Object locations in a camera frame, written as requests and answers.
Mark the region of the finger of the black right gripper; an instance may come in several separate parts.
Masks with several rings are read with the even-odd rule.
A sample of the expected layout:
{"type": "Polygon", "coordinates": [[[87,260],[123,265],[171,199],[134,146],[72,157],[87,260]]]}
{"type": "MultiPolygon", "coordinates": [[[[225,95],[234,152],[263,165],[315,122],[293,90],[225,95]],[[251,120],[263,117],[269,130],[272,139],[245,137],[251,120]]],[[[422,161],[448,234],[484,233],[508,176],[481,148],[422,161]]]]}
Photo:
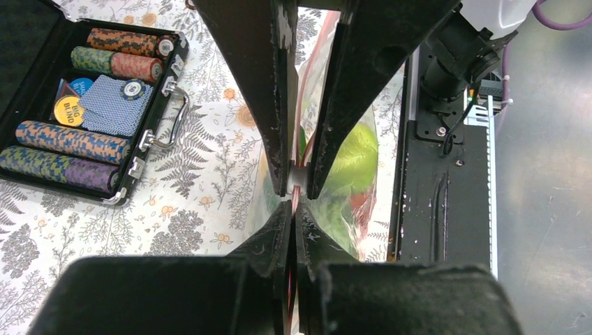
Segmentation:
{"type": "Polygon", "coordinates": [[[319,197],[340,146],[401,65],[458,1],[307,1],[337,11],[320,102],[307,196],[319,197]]]}
{"type": "Polygon", "coordinates": [[[294,135],[296,1],[194,1],[262,136],[277,195],[287,192],[294,135]]]}

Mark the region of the red orange mango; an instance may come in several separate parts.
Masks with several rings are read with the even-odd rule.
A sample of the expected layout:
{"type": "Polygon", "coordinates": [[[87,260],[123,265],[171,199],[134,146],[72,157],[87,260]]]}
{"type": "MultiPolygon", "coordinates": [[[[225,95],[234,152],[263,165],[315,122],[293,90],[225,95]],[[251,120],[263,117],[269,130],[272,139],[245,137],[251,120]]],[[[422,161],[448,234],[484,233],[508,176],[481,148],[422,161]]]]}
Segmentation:
{"type": "Polygon", "coordinates": [[[355,193],[350,196],[352,217],[355,221],[356,241],[361,241],[367,236],[368,225],[371,220],[375,203],[375,189],[368,190],[365,193],[355,193]]]}

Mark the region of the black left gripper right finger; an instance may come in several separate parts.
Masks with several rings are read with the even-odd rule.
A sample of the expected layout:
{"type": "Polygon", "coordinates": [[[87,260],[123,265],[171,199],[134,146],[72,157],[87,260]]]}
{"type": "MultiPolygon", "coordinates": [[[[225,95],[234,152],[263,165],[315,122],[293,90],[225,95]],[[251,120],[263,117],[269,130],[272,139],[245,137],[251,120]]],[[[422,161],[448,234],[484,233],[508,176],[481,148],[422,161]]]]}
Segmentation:
{"type": "Polygon", "coordinates": [[[520,334],[508,296],[472,265],[360,262],[295,213],[299,330],[304,334],[520,334]]]}

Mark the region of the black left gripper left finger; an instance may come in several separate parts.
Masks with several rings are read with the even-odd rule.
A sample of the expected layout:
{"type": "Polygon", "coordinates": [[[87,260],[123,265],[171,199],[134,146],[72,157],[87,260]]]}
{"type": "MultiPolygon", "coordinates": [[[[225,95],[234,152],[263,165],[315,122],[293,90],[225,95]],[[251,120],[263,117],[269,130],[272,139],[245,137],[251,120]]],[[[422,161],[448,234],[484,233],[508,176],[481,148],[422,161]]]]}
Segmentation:
{"type": "Polygon", "coordinates": [[[292,203],[226,256],[82,258],[31,334],[287,334],[292,203]]]}

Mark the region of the green pear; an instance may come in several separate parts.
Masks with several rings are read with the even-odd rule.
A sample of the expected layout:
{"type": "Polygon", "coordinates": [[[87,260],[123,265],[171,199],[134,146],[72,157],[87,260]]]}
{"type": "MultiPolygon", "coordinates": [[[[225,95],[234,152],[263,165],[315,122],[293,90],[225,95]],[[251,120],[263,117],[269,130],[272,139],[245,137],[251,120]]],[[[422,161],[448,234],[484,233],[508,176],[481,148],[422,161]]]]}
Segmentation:
{"type": "Polygon", "coordinates": [[[343,141],[327,176],[329,193],[363,193],[374,183],[378,169],[378,139],[375,130],[358,123],[343,141]]]}

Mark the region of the clear zip top bag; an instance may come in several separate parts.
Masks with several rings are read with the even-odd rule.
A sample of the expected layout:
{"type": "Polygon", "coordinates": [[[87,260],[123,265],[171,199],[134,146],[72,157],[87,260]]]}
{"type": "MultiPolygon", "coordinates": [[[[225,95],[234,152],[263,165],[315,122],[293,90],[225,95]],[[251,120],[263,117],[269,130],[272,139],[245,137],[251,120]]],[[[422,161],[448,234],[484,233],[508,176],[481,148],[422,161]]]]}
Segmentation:
{"type": "MultiPolygon", "coordinates": [[[[339,13],[328,11],[322,18],[315,44],[299,63],[297,115],[299,117],[298,159],[311,163],[312,146],[327,62],[339,13]]],[[[320,228],[354,258],[365,262],[385,259],[387,231],[373,225],[379,168],[379,143],[374,107],[369,106],[340,146],[320,195],[299,201],[307,205],[320,228]]]]}

